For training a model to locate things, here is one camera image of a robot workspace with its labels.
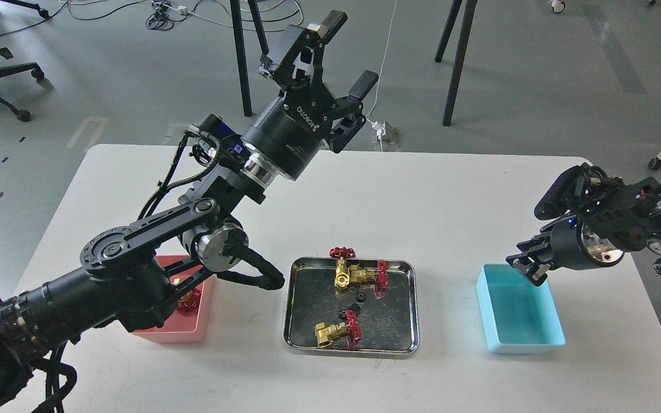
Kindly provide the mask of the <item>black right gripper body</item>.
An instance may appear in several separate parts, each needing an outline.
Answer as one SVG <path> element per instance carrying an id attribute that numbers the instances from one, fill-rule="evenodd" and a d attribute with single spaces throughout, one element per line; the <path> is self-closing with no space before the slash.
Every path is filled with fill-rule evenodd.
<path id="1" fill-rule="evenodd" d="M 550 270 L 608 268 L 619 264 L 625 256 L 624 251 L 577 219 L 553 221 L 532 238 L 543 238 L 538 259 L 549 262 Z"/>

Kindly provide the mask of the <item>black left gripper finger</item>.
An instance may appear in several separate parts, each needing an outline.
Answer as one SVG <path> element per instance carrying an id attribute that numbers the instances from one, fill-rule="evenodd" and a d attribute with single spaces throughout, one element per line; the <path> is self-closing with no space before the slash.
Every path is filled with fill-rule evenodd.
<path id="1" fill-rule="evenodd" d="M 332 10 L 320 24 L 310 24 L 308 27 L 287 26 L 279 40 L 260 57 L 259 74 L 272 79 L 282 92 L 289 92 L 294 87 L 301 86 L 303 81 L 308 81 L 309 87 L 321 86 L 325 45 L 346 21 L 346 13 Z M 307 77 L 302 74 L 299 79 L 294 78 L 297 57 L 301 58 L 301 62 L 312 66 L 312 75 Z"/>
<path id="2" fill-rule="evenodd" d="M 344 114 L 360 113 L 364 108 L 363 100 L 369 94 L 372 87 L 377 84 L 379 75 L 372 71 L 364 71 L 349 89 L 345 97 L 336 101 L 337 109 Z"/>

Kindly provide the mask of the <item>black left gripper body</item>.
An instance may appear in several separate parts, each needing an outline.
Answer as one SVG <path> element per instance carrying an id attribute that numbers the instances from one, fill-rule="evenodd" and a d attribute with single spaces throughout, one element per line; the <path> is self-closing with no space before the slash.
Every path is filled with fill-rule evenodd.
<path id="1" fill-rule="evenodd" d="M 280 174 L 296 180 L 320 149 L 340 153 L 365 125 L 363 109 L 344 114 L 337 109 L 338 99 L 324 83 L 309 87 L 303 81 L 281 92 L 242 134 L 242 141 Z"/>

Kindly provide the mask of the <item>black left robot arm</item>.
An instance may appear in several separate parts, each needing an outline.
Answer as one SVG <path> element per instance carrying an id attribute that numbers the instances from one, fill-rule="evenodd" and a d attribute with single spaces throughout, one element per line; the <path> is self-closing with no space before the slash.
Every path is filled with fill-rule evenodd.
<path id="1" fill-rule="evenodd" d="M 320 148 L 341 152 L 365 125 L 363 100 L 378 74 L 364 71 L 339 98 L 322 80 L 326 45 L 346 21 L 334 10 L 319 24 L 287 26 L 259 64 L 280 92 L 245 133 L 214 115 L 189 126 L 135 222 L 92 238 L 79 268 L 0 298 L 0 406 L 39 369 L 45 399 L 35 411 L 62 411 L 77 381 L 62 362 L 68 342 L 112 321 L 128 332 L 162 327 L 179 300 L 211 275 L 283 287 L 280 270 L 248 246 L 232 212 L 243 198 L 262 203 L 276 176 L 296 180 Z"/>

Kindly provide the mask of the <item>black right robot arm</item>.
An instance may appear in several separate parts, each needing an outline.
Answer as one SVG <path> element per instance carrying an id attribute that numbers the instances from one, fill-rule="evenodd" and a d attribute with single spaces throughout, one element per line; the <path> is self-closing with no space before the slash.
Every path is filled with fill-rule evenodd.
<path id="1" fill-rule="evenodd" d="M 598 166 L 573 166 L 556 178 L 534 215 L 546 225 L 506 258 L 533 285 L 551 270 L 613 267 L 643 248 L 658 255 L 653 268 L 661 276 L 661 183 L 654 178 L 627 185 Z"/>

